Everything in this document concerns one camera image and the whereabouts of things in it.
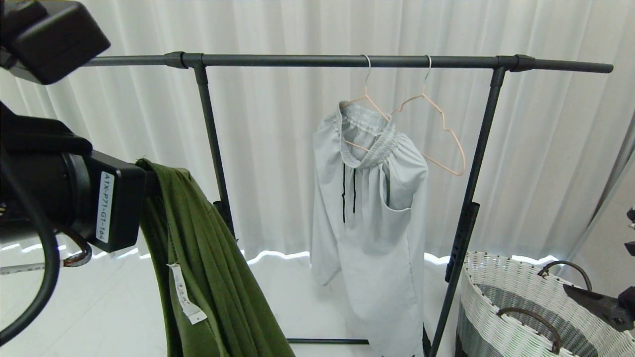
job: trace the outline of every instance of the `curtain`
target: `curtain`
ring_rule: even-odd
[[[474,200],[471,249],[565,257],[587,228],[618,158],[632,151],[632,1],[84,1],[110,39],[103,55],[197,53],[465,55],[522,53],[606,62],[612,74],[508,73]],[[373,69],[384,111],[419,94],[427,69]],[[248,259],[308,250],[312,132],[340,100],[363,94],[366,69],[207,69],[229,201]],[[426,93],[472,163],[491,71],[432,69]],[[14,112],[57,118],[95,149],[189,169],[210,200],[215,174],[193,70],[87,67],[50,86],[0,72]],[[394,118],[424,153],[460,155],[424,101]],[[450,250],[468,174],[430,163],[427,252]],[[139,254],[147,253],[142,239]]]

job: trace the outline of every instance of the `hanger hook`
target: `hanger hook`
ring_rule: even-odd
[[[424,77],[424,89],[425,89],[425,82],[428,80],[428,76],[430,75],[430,70],[432,69],[432,57],[426,55],[426,57],[428,58],[428,71],[425,73],[425,77]]]
[[[366,57],[366,60],[368,61],[368,73],[366,74],[366,81],[364,81],[364,86],[368,86],[368,77],[370,77],[370,71],[373,69],[373,66],[370,64],[370,57],[367,55],[362,55],[364,57]]]

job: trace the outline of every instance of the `white floor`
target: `white floor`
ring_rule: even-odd
[[[38,262],[41,249],[0,251],[0,264]],[[352,316],[341,276],[330,286],[313,282],[309,258],[262,257],[251,264],[287,337],[358,338],[364,335]],[[427,260],[429,284],[425,321],[436,327],[445,282],[445,265]],[[42,272],[0,278],[0,325],[5,327],[31,302]],[[453,356],[456,314],[446,327],[439,357]],[[298,357],[376,356],[368,346],[293,345]],[[147,256],[102,255],[79,268],[62,269],[51,302],[37,320],[2,347],[2,357],[166,356],[163,315],[152,262]]]

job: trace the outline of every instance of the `brown basket handle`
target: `brown basket handle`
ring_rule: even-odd
[[[588,291],[592,291],[592,289],[591,289],[591,279],[589,279],[589,276],[584,271],[584,269],[582,269],[579,265],[571,263],[571,262],[567,262],[566,260],[556,260],[555,262],[551,262],[551,263],[547,264],[544,268],[542,268],[538,272],[538,275],[543,276],[543,277],[545,275],[549,275],[549,269],[552,266],[556,266],[558,264],[568,265],[568,266],[574,268],[575,270],[579,271],[580,274],[582,274],[582,277],[584,278],[584,283],[587,285],[587,290]]]
[[[543,319],[543,317],[541,317],[537,313],[534,313],[534,312],[531,312],[531,311],[525,310],[525,309],[520,309],[518,307],[505,307],[503,309],[498,310],[496,315],[498,317],[501,317],[501,316],[503,316],[506,313],[521,313],[521,314],[525,314],[525,315],[531,316],[532,318],[535,318],[536,320],[541,322],[543,325],[545,325],[549,329],[549,331],[551,331],[551,334],[553,334],[553,337],[554,337],[554,343],[553,343],[553,345],[551,345],[551,353],[560,354],[560,345],[562,345],[562,342],[561,342],[561,339],[560,339],[560,335],[558,334],[558,331],[556,330],[556,328],[553,327],[552,324],[547,322],[547,320]]]

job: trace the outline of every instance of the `label sticker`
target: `label sticker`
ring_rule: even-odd
[[[99,200],[97,202],[97,231],[95,236],[104,243],[108,243],[110,233],[110,209],[112,208],[114,186],[115,176],[102,171]]]
[[[172,276],[174,276],[174,287],[177,290],[178,303],[181,304],[183,313],[190,319],[190,323],[193,325],[199,323],[207,318],[207,315],[201,310],[200,307],[190,301],[187,296],[187,287],[185,287],[185,279],[183,278],[183,272],[181,266],[178,263],[167,264],[172,270]]]

